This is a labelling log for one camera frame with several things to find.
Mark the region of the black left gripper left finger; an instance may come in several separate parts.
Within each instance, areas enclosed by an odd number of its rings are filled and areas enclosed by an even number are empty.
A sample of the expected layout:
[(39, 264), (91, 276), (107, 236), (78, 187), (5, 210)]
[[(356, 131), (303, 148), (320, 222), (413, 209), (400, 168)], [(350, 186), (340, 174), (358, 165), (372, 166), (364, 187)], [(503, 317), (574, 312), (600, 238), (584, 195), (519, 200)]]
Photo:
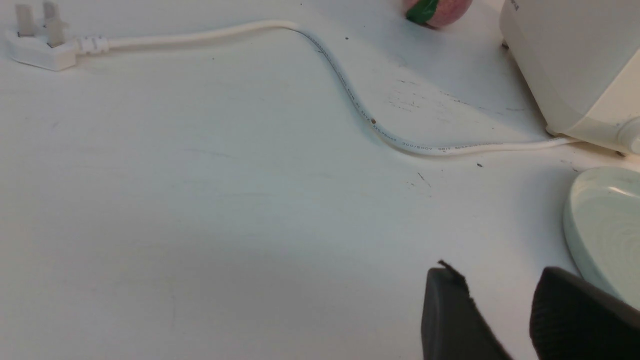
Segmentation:
[(466, 277), (444, 260), (427, 272), (421, 321), (425, 360), (510, 360), (471, 297)]

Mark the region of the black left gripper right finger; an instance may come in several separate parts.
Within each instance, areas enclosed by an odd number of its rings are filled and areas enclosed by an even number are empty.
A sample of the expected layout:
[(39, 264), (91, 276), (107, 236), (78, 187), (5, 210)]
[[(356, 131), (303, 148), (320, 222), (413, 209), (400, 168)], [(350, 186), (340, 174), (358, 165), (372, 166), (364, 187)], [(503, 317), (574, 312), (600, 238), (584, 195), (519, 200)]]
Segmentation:
[(540, 360), (637, 360), (640, 312), (562, 268), (546, 267), (529, 335)]

